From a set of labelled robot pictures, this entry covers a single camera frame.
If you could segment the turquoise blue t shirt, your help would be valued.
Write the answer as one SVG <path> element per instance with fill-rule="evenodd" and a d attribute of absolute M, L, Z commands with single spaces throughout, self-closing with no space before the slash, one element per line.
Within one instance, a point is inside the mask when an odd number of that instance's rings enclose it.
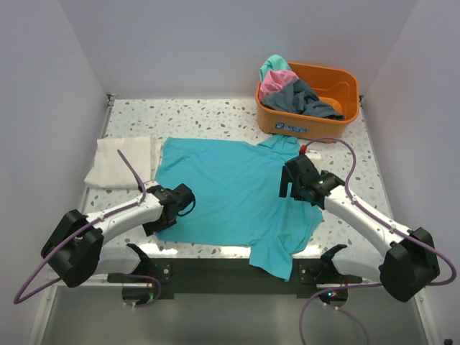
<path fill-rule="evenodd" d="M 282 167 L 299 149 L 296 138 L 282 135 L 257 145 L 168 138 L 155 180 L 164 187 L 187 185 L 195 208 L 157 238 L 249 247 L 251 266 L 288 281 L 293 255 L 306 248 L 323 219 L 318 207 L 279 196 Z"/>

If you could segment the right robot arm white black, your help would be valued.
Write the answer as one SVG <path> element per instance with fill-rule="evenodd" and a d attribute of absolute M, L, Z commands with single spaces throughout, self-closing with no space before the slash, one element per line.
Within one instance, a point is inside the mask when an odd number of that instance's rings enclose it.
<path fill-rule="evenodd" d="M 396 300 L 407 302 L 440 274 L 431 234 L 411 230 L 369 210 L 346 183 L 326 170 L 319 171 L 306 155 L 288 160 L 282 168 L 281 198 L 290 196 L 339 217 L 375 249 L 360 252 L 337 244 L 321 255 L 320 283 L 354 276 L 382 284 Z"/>

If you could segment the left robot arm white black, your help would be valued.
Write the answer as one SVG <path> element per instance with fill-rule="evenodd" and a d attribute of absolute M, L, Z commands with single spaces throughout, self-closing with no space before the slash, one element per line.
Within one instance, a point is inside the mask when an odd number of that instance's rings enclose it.
<path fill-rule="evenodd" d="M 69 288 L 102 274 L 125 274 L 131 281 L 141 282 L 150 270 L 147 254 L 135 244 L 115 248 L 108 243 L 138 226 L 147 236 L 163 231 L 195 204 L 196 197 L 185 184 L 173 190 L 153 185 L 117 207 L 86 215 L 69 211 L 45 243 L 41 256 Z"/>

